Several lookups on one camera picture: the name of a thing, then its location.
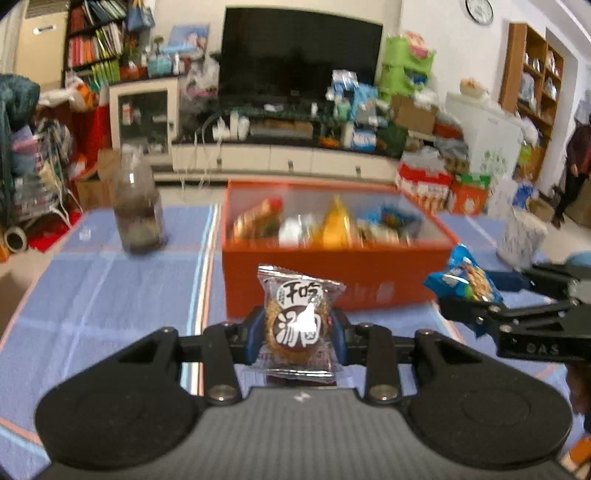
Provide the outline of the wooden shelf unit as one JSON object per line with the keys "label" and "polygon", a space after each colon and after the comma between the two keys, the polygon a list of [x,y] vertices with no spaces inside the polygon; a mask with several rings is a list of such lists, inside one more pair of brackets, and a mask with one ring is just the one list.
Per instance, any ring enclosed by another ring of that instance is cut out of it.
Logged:
{"label": "wooden shelf unit", "polygon": [[509,25],[500,106],[535,127],[527,140],[518,175],[537,181],[552,140],[559,105],[564,58],[526,23]]}

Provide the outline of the brown cardboard box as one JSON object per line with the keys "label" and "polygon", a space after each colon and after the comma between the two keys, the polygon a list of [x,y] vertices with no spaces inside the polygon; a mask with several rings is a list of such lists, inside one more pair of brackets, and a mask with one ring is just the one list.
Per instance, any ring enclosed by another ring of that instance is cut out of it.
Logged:
{"label": "brown cardboard box", "polygon": [[438,108],[419,107],[412,97],[394,95],[391,100],[391,119],[399,127],[421,134],[432,135]]}

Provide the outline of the open cardboard box on floor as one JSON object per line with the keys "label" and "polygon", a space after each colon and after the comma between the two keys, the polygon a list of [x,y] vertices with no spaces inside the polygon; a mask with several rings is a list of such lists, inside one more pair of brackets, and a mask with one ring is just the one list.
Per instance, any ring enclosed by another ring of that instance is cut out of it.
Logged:
{"label": "open cardboard box on floor", "polygon": [[95,164],[73,180],[77,199],[84,211],[112,207],[113,179],[120,164],[119,150],[99,150]]}

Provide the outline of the green stacked storage bins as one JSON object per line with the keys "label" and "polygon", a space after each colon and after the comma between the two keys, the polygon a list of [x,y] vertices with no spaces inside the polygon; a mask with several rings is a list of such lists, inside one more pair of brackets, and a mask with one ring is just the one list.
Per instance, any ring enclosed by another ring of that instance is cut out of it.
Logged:
{"label": "green stacked storage bins", "polygon": [[423,90],[431,77],[436,51],[419,46],[408,36],[391,36],[386,40],[381,77],[380,98],[413,96]]}

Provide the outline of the blue snack packet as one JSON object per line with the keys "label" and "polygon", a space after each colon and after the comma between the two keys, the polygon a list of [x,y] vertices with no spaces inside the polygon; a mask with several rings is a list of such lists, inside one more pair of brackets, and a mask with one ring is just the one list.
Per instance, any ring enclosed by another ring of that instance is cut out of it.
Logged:
{"label": "blue snack packet", "polygon": [[445,270],[427,276],[424,286],[438,298],[456,298],[485,303],[503,300],[490,276],[463,244],[457,245],[452,250]]}

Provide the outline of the white cat pattern mug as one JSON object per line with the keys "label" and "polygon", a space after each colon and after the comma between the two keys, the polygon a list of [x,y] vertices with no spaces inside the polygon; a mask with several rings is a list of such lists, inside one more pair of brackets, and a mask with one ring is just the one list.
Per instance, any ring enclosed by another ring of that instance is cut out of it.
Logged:
{"label": "white cat pattern mug", "polygon": [[547,235],[546,223],[537,216],[527,210],[512,209],[497,244],[497,256],[513,268],[528,268]]}

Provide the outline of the person in dark red clothes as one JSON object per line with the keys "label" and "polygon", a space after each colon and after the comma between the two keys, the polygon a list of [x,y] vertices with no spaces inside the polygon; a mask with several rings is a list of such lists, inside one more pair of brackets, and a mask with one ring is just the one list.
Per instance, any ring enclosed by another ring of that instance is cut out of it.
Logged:
{"label": "person in dark red clothes", "polygon": [[577,200],[590,175],[590,102],[580,100],[574,116],[575,129],[566,147],[565,188],[555,209],[552,225],[560,229],[567,208]]}

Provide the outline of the white tv console cabinet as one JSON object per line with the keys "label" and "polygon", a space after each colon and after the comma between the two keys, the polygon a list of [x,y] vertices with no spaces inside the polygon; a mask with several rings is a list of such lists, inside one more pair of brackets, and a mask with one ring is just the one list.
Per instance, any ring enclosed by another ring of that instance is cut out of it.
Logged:
{"label": "white tv console cabinet", "polygon": [[393,184],[399,162],[376,153],[315,148],[308,141],[253,137],[247,117],[219,112],[190,137],[169,146],[172,170],[180,177],[214,181],[263,176],[311,177]]}

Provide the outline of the blue plaid tablecloth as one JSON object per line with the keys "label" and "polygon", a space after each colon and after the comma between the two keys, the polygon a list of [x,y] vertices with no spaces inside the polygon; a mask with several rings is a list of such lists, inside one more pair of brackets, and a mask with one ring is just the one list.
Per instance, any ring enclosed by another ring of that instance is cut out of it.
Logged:
{"label": "blue plaid tablecloth", "polygon": [[[34,428],[40,398],[56,384],[163,326],[199,334],[228,321],[221,264],[222,207],[164,210],[168,243],[142,256],[122,252],[110,210],[87,214],[33,283],[1,339],[1,466],[29,479],[47,464]],[[502,221],[440,215],[481,267],[505,270],[496,243]],[[376,323],[398,335],[432,328],[486,354],[489,337],[422,303],[407,308],[349,313],[352,322]]]}

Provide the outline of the round wall clock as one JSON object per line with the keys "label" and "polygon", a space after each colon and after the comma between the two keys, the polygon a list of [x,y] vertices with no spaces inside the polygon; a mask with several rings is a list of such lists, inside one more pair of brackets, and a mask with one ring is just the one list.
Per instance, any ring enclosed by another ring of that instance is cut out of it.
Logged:
{"label": "round wall clock", "polygon": [[480,26],[489,26],[494,21],[494,9],[489,0],[466,0],[465,7],[471,19]]}

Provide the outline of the white glass door cabinet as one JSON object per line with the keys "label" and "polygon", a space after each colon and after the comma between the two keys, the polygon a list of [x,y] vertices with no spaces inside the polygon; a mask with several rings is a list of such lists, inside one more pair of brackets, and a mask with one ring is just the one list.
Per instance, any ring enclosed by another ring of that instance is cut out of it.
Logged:
{"label": "white glass door cabinet", "polygon": [[109,87],[113,149],[131,145],[151,165],[170,165],[178,134],[179,85],[176,77],[121,82]]}

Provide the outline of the orange cardboard box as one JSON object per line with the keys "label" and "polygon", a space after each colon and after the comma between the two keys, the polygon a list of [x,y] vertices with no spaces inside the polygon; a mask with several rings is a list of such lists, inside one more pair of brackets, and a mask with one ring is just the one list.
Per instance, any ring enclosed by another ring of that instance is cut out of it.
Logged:
{"label": "orange cardboard box", "polygon": [[[416,239],[410,244],[345,249],[317,246],[283,248],[274,239],[238,242],[232,224],[245,211],[267,199],[280,199],[283,214],[314,213],[324,216],[339,196],[355,218],[377,213],[384,206],[398,206],[421,217]],[[256,277],[260,264],[294,270],[345,284],[335,302],[346,311],[384,309],[423,303],[433,294],[423,282],[444,269],[458,237],[440,219],[420,208],[394,187],[346,182],[246,182],[231,181],[222,209],[222,269],[226,313],[242,318],[263,303],[263,287]]]}

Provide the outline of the white small refrigerator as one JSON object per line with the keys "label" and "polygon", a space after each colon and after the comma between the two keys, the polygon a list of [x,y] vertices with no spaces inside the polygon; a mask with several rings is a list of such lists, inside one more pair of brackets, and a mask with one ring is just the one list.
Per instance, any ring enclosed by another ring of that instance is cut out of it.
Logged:
{"label": "white small refrigerator", "polygon": [[460,93],[447,94],[445,110],[462,127],[471,174],[513,175],[523,144],[520,120],[488,99],[476,100]]}

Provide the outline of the roll of tape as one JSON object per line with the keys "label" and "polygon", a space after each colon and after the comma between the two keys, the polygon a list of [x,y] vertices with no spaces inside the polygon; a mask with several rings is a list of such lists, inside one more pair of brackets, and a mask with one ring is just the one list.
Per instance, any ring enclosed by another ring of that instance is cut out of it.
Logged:
{"label": "roll of tape", "polygon": [[4,243],[11,254],[19,254],[27,250],[28,241],[23,229],[18,226],[9,227],[3,234]]}

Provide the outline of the glass jar with dark contents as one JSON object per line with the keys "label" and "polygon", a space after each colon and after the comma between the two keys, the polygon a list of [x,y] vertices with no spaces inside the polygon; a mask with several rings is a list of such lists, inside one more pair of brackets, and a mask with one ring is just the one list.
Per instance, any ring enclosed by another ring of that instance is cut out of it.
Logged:
{"label": "glass jar with dark contents", "polygon": [[121,165],[113,175],[112,207],[123,249],[130,254],[157,250],[166,242],[160,193],[142,152],[121,148]]}

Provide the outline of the round cookie clear wrapper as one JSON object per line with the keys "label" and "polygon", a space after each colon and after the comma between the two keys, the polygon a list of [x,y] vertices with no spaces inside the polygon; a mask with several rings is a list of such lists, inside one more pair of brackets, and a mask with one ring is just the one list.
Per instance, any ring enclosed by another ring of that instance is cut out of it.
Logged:
{"label": "round cookie clear wrapper", "polygon": [[335,382],[332,304],[346,286],[273,265],[257,267],[257,278],[264,292],[263,346],[253,368],[283,380]]}

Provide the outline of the red white carton box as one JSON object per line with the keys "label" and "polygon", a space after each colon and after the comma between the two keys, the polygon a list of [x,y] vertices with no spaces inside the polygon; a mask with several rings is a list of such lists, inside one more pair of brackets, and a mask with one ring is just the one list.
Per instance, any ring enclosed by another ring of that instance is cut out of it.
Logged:
{"label": "red white carton box", "polygon": [[431,170],[401,163],[396,185],[420,207],[430,213],[443,211],[453,177],[445,170]]}

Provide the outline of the black flat screen television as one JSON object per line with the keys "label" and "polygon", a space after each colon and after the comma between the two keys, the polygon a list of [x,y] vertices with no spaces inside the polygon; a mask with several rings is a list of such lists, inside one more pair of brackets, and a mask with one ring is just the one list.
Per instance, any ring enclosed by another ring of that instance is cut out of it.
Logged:
{"label": "black flat screen television", "polygon": [[263,8],[225,9],[219,95],[325,96],[332,73],[349,71],[375,80],[383,26],[320,12]]}

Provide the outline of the orange green gift bag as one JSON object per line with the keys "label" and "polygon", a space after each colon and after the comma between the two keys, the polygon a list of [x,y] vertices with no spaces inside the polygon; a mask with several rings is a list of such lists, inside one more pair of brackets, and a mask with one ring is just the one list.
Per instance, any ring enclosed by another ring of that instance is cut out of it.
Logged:
{"label": "orange green gift bag", "polygon": [[477,216],[486,205],[492,177],[486,174],[461,174],[453,180],[448,210],[452,214]]}

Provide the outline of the teal puffer jacket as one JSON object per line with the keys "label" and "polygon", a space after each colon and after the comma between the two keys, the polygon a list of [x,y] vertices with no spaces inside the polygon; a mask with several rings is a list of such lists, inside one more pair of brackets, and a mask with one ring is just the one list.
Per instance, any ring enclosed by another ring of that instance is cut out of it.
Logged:
{"label": "teal puffer jacket", "polygon": [[26,126],[36,110],[40,86],[16,74],[2,74],[1,91],[1,226],[14,222],[11,134]]}

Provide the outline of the dark bookshelf with books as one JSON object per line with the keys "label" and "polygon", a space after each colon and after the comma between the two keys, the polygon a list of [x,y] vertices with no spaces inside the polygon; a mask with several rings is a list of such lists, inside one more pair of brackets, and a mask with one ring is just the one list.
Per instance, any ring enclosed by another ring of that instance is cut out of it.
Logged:
{"label": "dark bookshelf with books", "polygon": [[120,81],[130,5],[119,0],[68,3],[62,85],[73,75],[98,86]]}

